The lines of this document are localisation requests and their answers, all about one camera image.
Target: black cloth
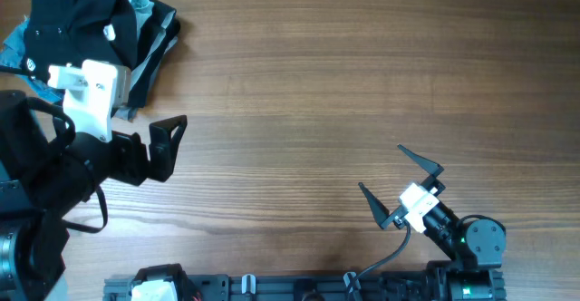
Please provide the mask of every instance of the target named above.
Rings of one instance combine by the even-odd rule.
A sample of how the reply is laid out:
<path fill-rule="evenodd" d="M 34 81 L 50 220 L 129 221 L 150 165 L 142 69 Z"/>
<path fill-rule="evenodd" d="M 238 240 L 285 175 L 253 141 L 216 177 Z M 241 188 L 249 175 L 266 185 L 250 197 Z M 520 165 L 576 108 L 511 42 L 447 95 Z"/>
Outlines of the black cloth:
<path fill-rule="evenodd" d="M 129 101 L 127 106 L 143 107 L 147 103 L 147 95 L 150 89 L 151 76 L 155 69 L 161 62 L 163 54 L 167 49 L 169 43 L 179 33 L 180 23 L 175 16 L 175 8 L 166 5 L 158 0 L 150 0 L 154 3 L 153 13 L 151 17 L 145 22 L 140 31 L 140 38 L 137 47 L 137 64 L 142 63 L 149 54 L 153 42 L 165 31 L 165 37 L 161 41 L 159 47 L 153 52 L 150 57 L 143 74 L 135 85 L 131 88 L 129 93 Z M 167 29 L 163 28 L 163 22 L 171 16 L 171 22 Z"/>
<path fill-rule="evenodd" d="M 111 24 L 116 38 L 107 40 Z M 134 68 L 137 65 L 137 23 L 128 0 L 32 0 L 24 30 L 21 66 L 37 79 L 49 79 L 51 64 L 81 67 L 86 59 Z"/>

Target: pile of clothes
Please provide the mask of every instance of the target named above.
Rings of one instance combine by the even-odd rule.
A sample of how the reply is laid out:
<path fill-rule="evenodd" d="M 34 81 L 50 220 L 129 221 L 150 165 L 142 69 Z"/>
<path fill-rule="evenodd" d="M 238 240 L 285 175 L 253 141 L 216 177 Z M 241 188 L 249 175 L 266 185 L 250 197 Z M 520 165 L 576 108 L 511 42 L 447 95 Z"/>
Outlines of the pile of clothes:
<path fill-rule="evenodd" d="M 6 38 L 0 64 L 27 70 L 21 78 L 49 102 L 63 98 L 46 84 L 51 64 L 81 67 L 92 59 L 127 66 L 129 101 L 115 116 L 130 120 L 145 106 L 179 28 L 176 10 L 158 0 L 32 0 L 29 18 Z"/>

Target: folded clothing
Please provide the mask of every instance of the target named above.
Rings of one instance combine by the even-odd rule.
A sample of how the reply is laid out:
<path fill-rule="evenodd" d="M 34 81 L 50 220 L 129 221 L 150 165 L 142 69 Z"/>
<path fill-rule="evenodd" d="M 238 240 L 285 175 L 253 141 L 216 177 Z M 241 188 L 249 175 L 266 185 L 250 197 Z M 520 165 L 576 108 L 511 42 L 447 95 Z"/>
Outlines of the folded clothing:
<path fill-rule="evenodd" d="M 0 63 L 34 71 L 23 78 L 51 102 L 63 93 L 45 84 L 50 64 L 81 66 L 93 59 L 125 65 L 132 70 L 131 90 L 116 116 L 130 120 L 145 106 L 179 28 L 176 10 L 158 0 L 32 0 L 30 19 L 6 39 Z"/>

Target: wooden table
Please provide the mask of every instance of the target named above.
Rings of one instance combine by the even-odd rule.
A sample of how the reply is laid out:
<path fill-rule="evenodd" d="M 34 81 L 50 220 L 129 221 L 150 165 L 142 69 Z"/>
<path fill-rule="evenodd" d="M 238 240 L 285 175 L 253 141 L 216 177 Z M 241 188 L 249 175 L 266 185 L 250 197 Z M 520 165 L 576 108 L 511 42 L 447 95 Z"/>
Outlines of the wooden table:
<path fill-rule="evenodd" d="M 440 198 L 458 216 L 507 226 L 509 300 L 578 298 L 580 0 L 161 1 L 179 43 L 149 106 L 114 128 L 147 141 L 151 121 L 187 114 L 189 127 L 167 183 L 103 184 L 109 226 L 72 232 L 63 253 L 72 300 L 165 263 L 366 267 L 404 234 L 377 228 L 357 182 L 394 207 L 425 175 L 397 143 L 445 166 Z M 0 0 L 2 37 L 29 9 Z M 67 218 L 100 225 L 96 199 Z M 384 269 L 444 258 L 413 234 Z"/>

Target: wood surface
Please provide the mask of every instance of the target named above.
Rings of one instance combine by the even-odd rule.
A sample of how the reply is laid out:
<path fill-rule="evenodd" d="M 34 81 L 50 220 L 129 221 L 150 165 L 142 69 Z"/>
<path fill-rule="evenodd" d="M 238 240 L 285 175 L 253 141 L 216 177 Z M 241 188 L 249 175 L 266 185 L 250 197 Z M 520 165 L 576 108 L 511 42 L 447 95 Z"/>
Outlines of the wood surface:
<path fill-rule="evenodd" d="M 71 300 L 165 263 L 366 267 L 404 233 L 377 228 L 357 183 L 393 207 L 425 175 L 397 143 L 443 164 L 440 198 L 458 216 L 506 225 L 509 300 L 578 299 L 580 0 L 161 1 L 178 10 L 179 42 L 148 107 L 114 129 L 149 141 L 151 121 L 187 114 L 175 173 L 103 184 L 109 226 L 72 232 L 63 253 Z M 29 10 L 0 0 L 0 36 Z M 0 88 L 30 92 L 5 75 Z M 93 198 L 67 218 L 100 216 Z M 413 234 L 383 269 L 444 258 Z"/>

